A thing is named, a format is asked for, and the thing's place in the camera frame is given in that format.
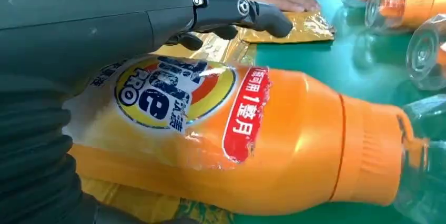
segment tide logo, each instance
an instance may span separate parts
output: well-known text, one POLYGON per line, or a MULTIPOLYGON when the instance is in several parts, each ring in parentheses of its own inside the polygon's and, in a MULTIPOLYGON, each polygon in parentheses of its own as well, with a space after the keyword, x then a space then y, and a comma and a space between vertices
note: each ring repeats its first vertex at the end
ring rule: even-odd
POLYGON ((150 56, 117 79, 116 102, 132 121, 184 134, 218 109, 234 87, 233 69, 216 62, 150 56))

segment robotic finger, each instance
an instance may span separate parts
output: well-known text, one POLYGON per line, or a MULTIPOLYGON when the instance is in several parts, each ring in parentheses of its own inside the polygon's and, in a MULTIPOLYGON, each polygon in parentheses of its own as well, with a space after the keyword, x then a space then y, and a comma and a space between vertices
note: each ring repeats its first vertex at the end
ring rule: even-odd
POLYGON ((249 0, 192 0, 192 3, 194 31, 236 25, 285 37, 292 29, 291 21, 272 5, 249 0))

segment bottle label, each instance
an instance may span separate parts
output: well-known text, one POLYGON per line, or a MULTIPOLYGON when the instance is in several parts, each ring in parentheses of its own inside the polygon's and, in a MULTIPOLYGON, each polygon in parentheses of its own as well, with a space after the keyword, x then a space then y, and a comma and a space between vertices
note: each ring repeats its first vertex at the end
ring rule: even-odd
POLYGON ((225 156, 234 162, 245 161, 254 150, 269 86, 266 68, 250 68, 241 82, 223 135, 225 156))
POLYGON ((235 168, 255 149, 268 74, 157 55, 110 65, 68 102, 64 132, 77 144, 167 165, 235 168))
POLYGON ((232 91, 233 69, 220 63, 158 56, 124 71, 116 102, 132 121, 184 134, 186 125, 214 111, 232 91))

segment dark gray sleeve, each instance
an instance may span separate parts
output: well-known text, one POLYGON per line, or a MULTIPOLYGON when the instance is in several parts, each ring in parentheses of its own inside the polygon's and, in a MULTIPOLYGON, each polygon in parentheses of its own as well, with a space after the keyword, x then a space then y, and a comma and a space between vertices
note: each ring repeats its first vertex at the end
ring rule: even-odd
POLYGON ((63 102, 106 64, 156 50, 191 0, 0 0, 0 222, 141 223, 86 195, 63 102))

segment yellow plastic wrap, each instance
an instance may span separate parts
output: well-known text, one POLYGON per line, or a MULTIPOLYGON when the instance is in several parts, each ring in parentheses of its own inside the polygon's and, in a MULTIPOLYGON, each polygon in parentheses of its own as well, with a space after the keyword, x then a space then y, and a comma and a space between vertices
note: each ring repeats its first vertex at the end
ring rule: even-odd
POLYGON ((194 33, 194 35, 203 41, 203 46, 197 51, 188 50, 181 44, 178 44, 174 46, 163 46, 154 52, 154 54, 231 64, 241 62, 248 51, 249 43, 241 40, 239 34, 232 40, 224 40, 214 33, 194 33))
POLYGON ((242 28, 240 39, 249 43, 307 43, 323 40, 334 40, 335 29, 328 24, 319 11, 302 13, 285 13, 293 23, 290 34, 284 38, 271 36, 267 32, 257 32, 242 28))
POLYGON ((215 206, 87 177, 81 177, 81 181, 86 193, 147 223, 180 217, 203 224, 234 223, 234 214, 215 206))

